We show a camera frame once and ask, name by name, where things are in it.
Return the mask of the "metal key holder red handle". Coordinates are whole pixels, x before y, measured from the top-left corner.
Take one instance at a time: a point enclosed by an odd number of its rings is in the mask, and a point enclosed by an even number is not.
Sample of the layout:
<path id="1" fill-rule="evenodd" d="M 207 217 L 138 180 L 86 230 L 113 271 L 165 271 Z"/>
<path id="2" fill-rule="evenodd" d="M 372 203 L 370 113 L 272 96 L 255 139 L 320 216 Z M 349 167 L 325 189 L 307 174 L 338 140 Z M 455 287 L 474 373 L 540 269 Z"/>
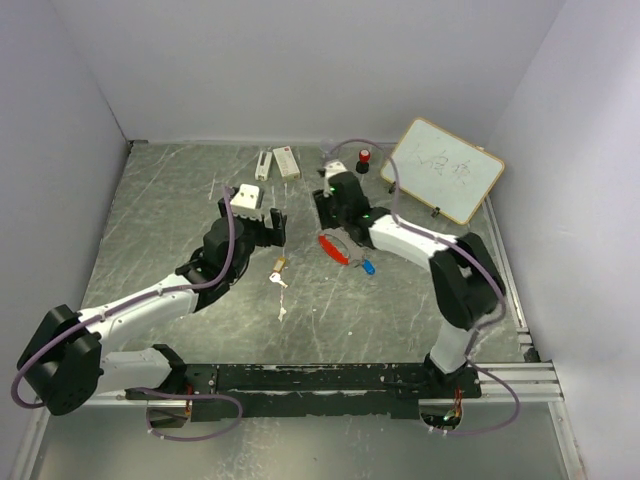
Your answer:
<path id="1" fill-rule="evenodd" d="M 318 243 L 335 262 L 344 266 L 362 265 L 366 259 L 364 249 L 342 228 L 324 229 Z"/>

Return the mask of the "blue key tag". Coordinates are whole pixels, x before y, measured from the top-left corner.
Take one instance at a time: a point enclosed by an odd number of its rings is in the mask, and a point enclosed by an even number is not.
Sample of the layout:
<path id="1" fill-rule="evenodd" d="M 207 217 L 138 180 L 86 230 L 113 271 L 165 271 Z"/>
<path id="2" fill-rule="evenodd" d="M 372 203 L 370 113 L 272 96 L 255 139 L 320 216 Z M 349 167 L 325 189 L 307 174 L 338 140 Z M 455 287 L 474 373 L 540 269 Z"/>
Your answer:
<path id="1" fill-rule="evenodd" d="M 362 262 L 361 266 L 368 275 L 374 275 L 376 272 L 373 264 L 367 259 Z"/>

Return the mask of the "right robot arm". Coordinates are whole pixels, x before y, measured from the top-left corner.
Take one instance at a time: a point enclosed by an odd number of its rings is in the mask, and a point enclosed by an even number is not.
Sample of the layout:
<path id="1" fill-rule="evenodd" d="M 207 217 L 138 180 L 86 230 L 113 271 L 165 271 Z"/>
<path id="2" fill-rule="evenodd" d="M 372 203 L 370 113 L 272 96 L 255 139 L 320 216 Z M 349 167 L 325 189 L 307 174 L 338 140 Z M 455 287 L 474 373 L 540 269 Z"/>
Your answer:
<path id="1" fill-rule="evenodd" d="M 339 161 L 318 170 L 323 187 L 313 192 L 321 227 L 335 230 L 359 247 L 394 254 L 427 269 L 443 324 L 425 358 L 426 390 L 443 398 L 459 384 L 479 331 L 506 312 L 505 285 L 482 239 L 434 232 L 402 220 L 384 207 L 373 207 L 356 175 Z"/>

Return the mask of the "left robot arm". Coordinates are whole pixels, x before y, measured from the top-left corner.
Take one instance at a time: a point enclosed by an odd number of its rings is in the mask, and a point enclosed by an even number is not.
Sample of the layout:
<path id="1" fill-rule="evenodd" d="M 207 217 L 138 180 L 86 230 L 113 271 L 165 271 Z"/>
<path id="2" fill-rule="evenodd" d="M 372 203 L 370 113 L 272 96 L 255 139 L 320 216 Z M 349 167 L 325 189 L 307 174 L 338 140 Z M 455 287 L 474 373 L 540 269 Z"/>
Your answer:
<path id="1" fill-rule="evenodd" d="M 216 220 L 189 261 L 157 284 L 106 305 L 74 311 L 51 309 L 20 356 L 11 385 L 23 408 L 68 414 L 96 394 L 145 390 L 173 399 L 187 391 L 187 366 L 169 346 L 155 344 L 135 352 L 121 346 L 156 323 L 199 312 L 222 298 L 245 273 L 258 247 L 282 247 L 287 217 L 273 208 L 243 218 L 229 199 L 219 202 Z M 38 400 L 24 401 L 18 388 L 26 381 Z"/>

